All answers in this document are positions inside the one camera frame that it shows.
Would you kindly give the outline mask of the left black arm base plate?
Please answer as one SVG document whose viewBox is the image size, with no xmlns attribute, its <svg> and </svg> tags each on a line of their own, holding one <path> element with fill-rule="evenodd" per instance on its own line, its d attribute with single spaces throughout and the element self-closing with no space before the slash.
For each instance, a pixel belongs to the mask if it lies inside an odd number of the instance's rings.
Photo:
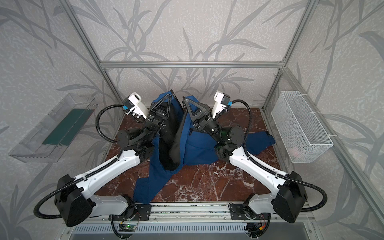
<svg viewBox="0 0 384 240">
<path fill-rule="evenodd" d="M 110 215 L 109 220 L 113 221 L 148 221 L 151 214 L 152 205 L 137 204 L 129 205 L 121 215 Z"/>
</svg>

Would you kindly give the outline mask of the blue zip jacket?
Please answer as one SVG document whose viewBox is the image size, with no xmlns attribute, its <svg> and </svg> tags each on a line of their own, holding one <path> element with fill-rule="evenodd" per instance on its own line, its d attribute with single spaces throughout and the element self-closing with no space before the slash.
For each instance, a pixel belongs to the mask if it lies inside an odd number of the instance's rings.
<svg viewBox="0 0 384 240">
<path fill-rule="evenodd" d="M 217 142 L 209 134 L 195 130 L 174 92 L 168 93 L 172 96 L 170 117 L 153 139 L 149 176 L 138 179 L 134 190 L 134 201 L 142 204 L 149 204 L 184 166 L 210 165 L 219 160 L 214 150 Z"/>
</svg>

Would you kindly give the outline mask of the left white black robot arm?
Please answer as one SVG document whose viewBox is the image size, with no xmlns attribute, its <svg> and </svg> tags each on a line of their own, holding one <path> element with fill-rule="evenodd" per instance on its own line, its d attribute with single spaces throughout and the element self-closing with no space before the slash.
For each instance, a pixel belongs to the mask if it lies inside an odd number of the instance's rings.
<svg viewBox="0 0 384 240">
<path fill-rule="evenodd" d="M 154 101 L 149 109 L 135 93 L 120 107 L 145 118 L 142 128 L 120 130 L 113 143 L 121 147 L 116 156 L 76 177 L 65 175 L 59 179 L 57 189 L 42 198 L 34 208 L 40 219 L 63 219 L 66 226 L 74 227 L 88 218 L 102 215 L 121 215 L 136 204 L 128 196 L 96 196 L 105 184 L 125 171 L 149 159 L 155 151 L 154 139 L 165 128 L 170 116 L 172 92 Z"/>
</svg>

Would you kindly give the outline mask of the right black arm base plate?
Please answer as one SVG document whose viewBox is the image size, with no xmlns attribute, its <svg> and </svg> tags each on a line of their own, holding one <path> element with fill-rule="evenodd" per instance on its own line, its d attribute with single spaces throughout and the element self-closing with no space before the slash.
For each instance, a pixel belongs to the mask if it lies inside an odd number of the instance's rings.
<svg viewBox="0 0 384 240">
<path fill-rule="evenodd" d="M 229 203 L 228 208 L 231 220 L 253 220 L 254 214 L 249 206 L 244 204 Z"/>
</svg>

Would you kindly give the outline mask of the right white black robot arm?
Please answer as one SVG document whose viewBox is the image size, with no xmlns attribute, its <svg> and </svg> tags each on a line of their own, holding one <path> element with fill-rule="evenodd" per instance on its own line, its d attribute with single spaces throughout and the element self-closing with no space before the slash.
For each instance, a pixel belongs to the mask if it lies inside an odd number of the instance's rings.
<svg viewBox="0 0 384 240">
<path fill-rule="evenodd" d="M 264 163 L 247 150 L 248 131 L 240 126 L 222 127 L 213 117 L 211 108 L 190 98 L 183 100 L 194 128 L 216 141 L 219 159 L 236 166 L 262 183 L 270 192 L 250 195 L 243 203 L 244 214 L 250 220 L 261 214 L 277 214 L 294 223 L 301 212 L 313 212 L 324 207 L 327 193 L 320 187 L 304 182 L 296 172 L 290 174 Z"/>
</svg>

